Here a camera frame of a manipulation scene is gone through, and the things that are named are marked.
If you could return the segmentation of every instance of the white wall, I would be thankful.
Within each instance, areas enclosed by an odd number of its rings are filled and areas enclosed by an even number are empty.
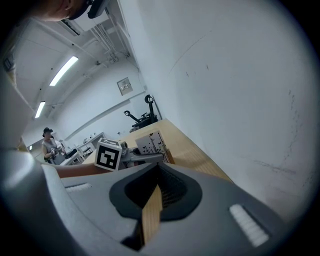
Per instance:
[[[275,3],[119,0],[162,117],[242,189],[296,217],[316,184],[319,65]]]
[[[37,119],[30,120],[26,129],[22,134],[23,141],[27,147],[32,145],[39,140],[42,140],[44,128],[50,128],[54,133],[57,133],[56,122],[51,118],[46,118],[45,116],[40,116]]]
[[[143,80],[129,61],[123,59],[98,71],[72,93],[54,117],[59,134],[69,147],[80,145],[93,133],[104,132],[110,138],[118,138],[120,132],[124,136],[135,123],[124,111],[129,110],[136,117],[148,112]],[[133,91],[122,96],[117,82],[126,77]]]

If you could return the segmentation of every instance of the ceiling light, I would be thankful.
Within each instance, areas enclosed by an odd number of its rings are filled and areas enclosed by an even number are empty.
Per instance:
[[[55,86],[60,80],[60,78],[62,78],[62,76],[68,71],[68,69],[71,68],[73,64],[76,63],[77,60],[78,60],[77,57],[74,57],[74,56],[71,57],[71,59],[69,59],[67,63],[64,64],[64,66],[60,69],[60,71],[55,75],[54,79],[51,81],[49,86]]]
[[[39,107],[38,107],[38,110],[36,111],[36,114],[35,114],[35,117],[34,117],[34,118],[40,117],[41,111],[42,111],[42,109],[44,108],[45,104],[46,104],[45,101],[41,101],[41,102],[40,102],[40,105],[39,105]]]

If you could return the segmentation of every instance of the white ceiling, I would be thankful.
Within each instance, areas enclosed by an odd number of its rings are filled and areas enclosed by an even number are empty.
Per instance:
[[[123,47],[112,23],[106,20],[101,24],[115,46],[115,55],[119,60],[124,59],[125,55],[121,52],[127,53],[128,49]],[[73,36],[56,22],[41,23],[32,19],[23,26],[15,49],[17,87],[35,111],[40,101],[46,102],[41,114],[43,116],[50,117],[59,111],[77,86],[101,67],[111,65],[109,53],[106,54],[91,31],[82,31],[79,36]],[[79,60],[56,86],[49,86],[60,68],[72,56]]]

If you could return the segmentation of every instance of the white cube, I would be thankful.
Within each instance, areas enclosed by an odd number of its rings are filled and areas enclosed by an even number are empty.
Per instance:
[[[122,147],[119,142],[101,138],[97,143],[94,165],[109,171],[117,171],[121,153]]]

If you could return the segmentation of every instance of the wooden tabletop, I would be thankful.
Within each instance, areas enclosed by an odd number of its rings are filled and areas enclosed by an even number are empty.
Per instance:
[[[129,148],[134,148],[137,146],[136,139],[157,130],[162,134],[166,147],[170,150],[176,165],[217,176],[231,182],[229,177],[214,161],[167,119],[136,130],[120,141],[126,141]],[[83,164],[94,163],[95,156],[96,151],[94,151]],[[157,186],[142,210],[142,227],[145,243],[157,232],[161,211],[161,191]]]

